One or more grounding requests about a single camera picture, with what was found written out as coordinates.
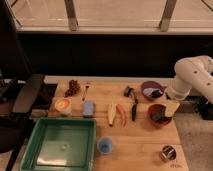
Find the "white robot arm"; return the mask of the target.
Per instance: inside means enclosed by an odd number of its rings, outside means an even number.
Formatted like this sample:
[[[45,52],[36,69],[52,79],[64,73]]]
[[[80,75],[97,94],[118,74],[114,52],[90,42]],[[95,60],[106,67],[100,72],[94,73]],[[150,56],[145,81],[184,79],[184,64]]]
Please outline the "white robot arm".
[[[201,55],[178,60],[174,65],[175,76],[165,89],[170,98],[165,110],[166,117],[172,117],[191,89],[196,89],[213,103],[213,58]]]

